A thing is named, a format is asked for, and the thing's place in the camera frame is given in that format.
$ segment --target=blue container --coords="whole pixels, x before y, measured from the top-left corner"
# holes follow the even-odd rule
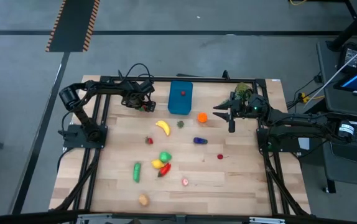
[[[192,83],[172,81],[167,109],[172,114],[188,115],[192,104]]]

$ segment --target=orange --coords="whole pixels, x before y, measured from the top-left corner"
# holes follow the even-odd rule
[[[205,123],[208,121],[208,115],[206,113],[199,113],[198,114],[198,120],[201,123]]]

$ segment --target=strawberry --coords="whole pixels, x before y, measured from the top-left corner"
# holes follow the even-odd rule
[[[153,144],[154,141],[152,140],[152,138],[146,137],[146,144]]]

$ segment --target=wooden tabletop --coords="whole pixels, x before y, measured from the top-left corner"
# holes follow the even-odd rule
[[[100,76],[84,76],[100,80]],[[279,80],[266,80],[272,107],[286,111],[285,98]],[[91,211],[131,213],[186,213],[198,215],[270,215],[269,194],[263,158],[257,150],[255,119],[236,119],[236,132],[228,132],[228,123],[212,114],[213,107],[229,97],[235,83],[193,83],[192,110],[188,116],[170,114],[167,109],[170,82],[155,82],[153,113],[136,111],[121,105],[120,96],[111,96],[108,111],[108,138],[100,155]],[[95,97],[85,106],[91,114]],[[100,106],[99,120],[102,113]],[[201,124],[197,114],[208,114]],[[155,125],[166,121],[170,136]],[[182,129],[177,122],[183,121]],[[145,144],[146,136],[153,145]],[[207,145],[194,145],[194,137],[205,138]],[[161,151],[172,155],[171,171],[157,177],[151,161]],[[83,149],[74,149],[61,161],[50,208],[58,206],[75,186],[83,158]],[[310,211],[299,162],[289,153],[280,153],[285,185],[300,206]],[[132,179],[133,166],[141,162],[140,182]],[[182,185],[182,178],[189,185]],[[81,207],[85,203],[85,192]],[[276,197],[282,210],[278,189]],[[139,204],[140,194],[150,198],[150,204]]]

